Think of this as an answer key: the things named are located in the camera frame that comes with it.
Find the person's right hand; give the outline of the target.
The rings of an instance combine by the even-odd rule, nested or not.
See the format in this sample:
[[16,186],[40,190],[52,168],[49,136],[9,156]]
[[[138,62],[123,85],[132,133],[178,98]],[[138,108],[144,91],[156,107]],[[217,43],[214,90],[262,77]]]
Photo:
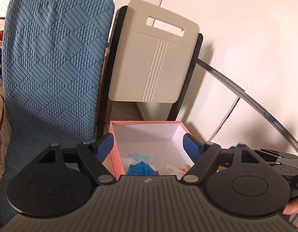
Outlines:
[[298,198],[290,201],[283,211],[283,215],[293,215],[298,214]]

